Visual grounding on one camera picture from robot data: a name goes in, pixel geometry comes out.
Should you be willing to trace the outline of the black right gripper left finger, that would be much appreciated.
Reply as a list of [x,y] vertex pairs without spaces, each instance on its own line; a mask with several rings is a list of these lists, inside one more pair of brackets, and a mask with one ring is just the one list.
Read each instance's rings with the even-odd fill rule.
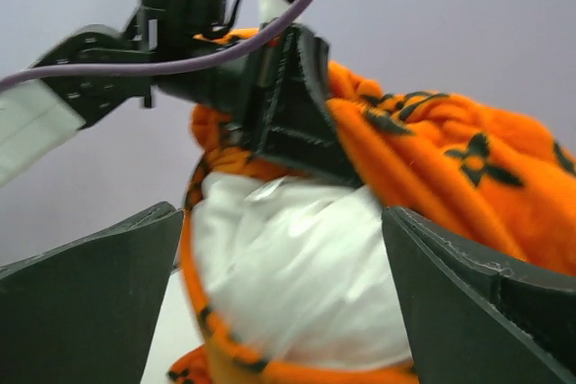
[[138,383],[183,212],[160,202],[1,269],[1,381]]

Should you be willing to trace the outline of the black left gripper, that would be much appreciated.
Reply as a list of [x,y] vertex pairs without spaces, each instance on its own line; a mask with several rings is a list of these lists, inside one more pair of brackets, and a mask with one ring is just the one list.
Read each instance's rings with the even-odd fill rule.
[[218,67],[215,109],[231,116],[225,142],[291,169],[360,186],[329,114],[328,60],[329,44],[296,24]]

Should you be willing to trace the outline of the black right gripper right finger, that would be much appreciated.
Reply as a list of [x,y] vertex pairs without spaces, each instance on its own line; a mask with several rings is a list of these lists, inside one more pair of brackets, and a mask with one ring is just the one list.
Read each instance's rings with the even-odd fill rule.
[[401,207],[382,233],[420,382],[571,384],[575,280]]

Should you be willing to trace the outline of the orange patterned plush pillowcase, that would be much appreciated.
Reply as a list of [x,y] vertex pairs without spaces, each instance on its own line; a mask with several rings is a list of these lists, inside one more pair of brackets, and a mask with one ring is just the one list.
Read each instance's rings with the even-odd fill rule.
[[458,236],[575,280],[575,159],[537,121],[458,94],[387,94],[328,59],[328,112],[362,184],[345,186],[225,142],[228,115],[195,103],[203,155],[184,201],[180,260],[202,344],[168,372],[173,383],[422,383],[408,360],[339,371],[276,360],[241,342],[214,310],[194,261],[193,212],[212,173],[367,187],[382,213],[411,210]]

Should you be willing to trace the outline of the white pillow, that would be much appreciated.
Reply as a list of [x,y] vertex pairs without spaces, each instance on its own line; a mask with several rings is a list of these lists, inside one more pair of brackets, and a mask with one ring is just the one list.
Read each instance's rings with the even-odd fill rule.
[[382,233],[357,189],[212,173],[193,210],[193,255],[212,307],[276,360],[339,371],[410,358]]

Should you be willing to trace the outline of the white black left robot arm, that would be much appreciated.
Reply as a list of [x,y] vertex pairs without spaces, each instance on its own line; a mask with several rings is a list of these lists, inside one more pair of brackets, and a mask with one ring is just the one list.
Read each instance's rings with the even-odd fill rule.
[[297,19],[313,0],[258,0],[260,32],[231,34],[226,0],[140,0],[123,31],[87,26],[1,82],[1,180],[152,90],[228,115],[226,143],[335,183],[360,178],[338,141],[329,45]]

